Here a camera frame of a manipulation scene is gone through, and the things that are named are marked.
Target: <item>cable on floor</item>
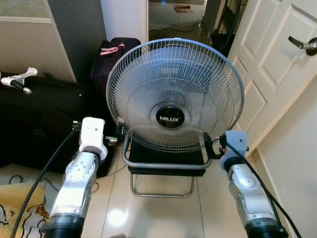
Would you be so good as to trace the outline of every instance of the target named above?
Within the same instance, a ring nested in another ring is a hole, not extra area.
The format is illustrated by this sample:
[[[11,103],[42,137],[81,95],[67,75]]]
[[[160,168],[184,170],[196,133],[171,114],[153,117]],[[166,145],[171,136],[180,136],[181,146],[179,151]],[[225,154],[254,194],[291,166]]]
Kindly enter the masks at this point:
[[[40,182],[43,182],[43,181],[46,181],[46,183],[48,183],[56,192],[59,192],[59,189],[57,187],[55,187],[48,178],[43,178]]]
[[[20,178],[20,182],[18,182],[18,183],[22,183],[23,177],[22,177],[21,175],[13,175],[13,176],[9,179],[9,184],[11,184],[12,179],[14,179],[15,177]]]
[[[196,24],[199,24],[199,23],[201,23],[201,21],[194,23],[194,24],[192,25],[192,29],[189,30],[189,31],[180,31],[180,30],[175,30],[175,29],[172,29],[172,28],[163,28],[163,29],[161,29],[161,30],[153,29],[153,30],[150,30],[149,32],[151,32],[151,31],[162,32],[162,31],[165,31],[165,30],[170,30],[170,31],[182,32],[182,33],[189,33],[189,32],[192,32],[192,31],[194,30],[194,26],[195,26]]]
[[[112,176],[112,175],[116,174],[117,172],[120,172],[120,171],[121,171],[121,170],[123,170],[126,166],[127,166],[127,165],[125,164],[125,165],[124,165],[124,166],[122,166],[120,169],[118,169],[118,170],[114,171],[114,172],[113,172],[113,173],[111,173],[111,174],[108,174],[108,175],[107,175],[107,177]]]
[[[99,183],[95,182],[95,184],[97,184],[97,188],[94,191],[91,191],[91,193],[97,192],[99,189]]]

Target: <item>gray wall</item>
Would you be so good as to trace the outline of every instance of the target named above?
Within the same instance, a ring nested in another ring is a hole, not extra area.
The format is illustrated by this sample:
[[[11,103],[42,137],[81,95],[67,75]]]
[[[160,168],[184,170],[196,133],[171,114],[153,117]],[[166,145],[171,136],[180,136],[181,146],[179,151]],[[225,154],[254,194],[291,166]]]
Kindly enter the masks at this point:
[[[106,39],[100,0],[48,0],[77,82],[86,83]]]

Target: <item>fan hub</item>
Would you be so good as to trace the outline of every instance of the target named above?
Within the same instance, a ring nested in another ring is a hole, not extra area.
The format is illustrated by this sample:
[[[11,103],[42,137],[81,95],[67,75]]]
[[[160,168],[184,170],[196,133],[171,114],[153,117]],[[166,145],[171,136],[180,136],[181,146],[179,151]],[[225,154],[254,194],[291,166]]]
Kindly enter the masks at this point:
[[[177,128],[185,120],[182,110],[174,106],[165,106],[158,110],[156,114],[158,123],[166,128]]]

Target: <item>door frame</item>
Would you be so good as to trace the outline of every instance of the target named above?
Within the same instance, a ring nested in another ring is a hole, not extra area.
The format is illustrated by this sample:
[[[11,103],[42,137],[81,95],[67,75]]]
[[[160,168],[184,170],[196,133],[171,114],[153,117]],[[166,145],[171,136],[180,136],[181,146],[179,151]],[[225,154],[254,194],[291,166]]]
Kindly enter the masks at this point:
[[[141,42],[145,43],[149,41],[149,0],[143,0],[140,4],[140,24],[141,24]]]

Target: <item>doorway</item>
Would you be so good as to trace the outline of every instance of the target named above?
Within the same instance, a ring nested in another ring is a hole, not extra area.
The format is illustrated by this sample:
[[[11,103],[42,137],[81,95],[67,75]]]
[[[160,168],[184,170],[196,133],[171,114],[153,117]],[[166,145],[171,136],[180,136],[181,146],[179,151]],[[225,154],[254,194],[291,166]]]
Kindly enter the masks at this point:
[[[246,4],[247,0],[149,0],[149,40],[190,39],[227,56]]]
[[[210,45],[202,22],[207,0],[149,0],[149,40],[180,37]]]

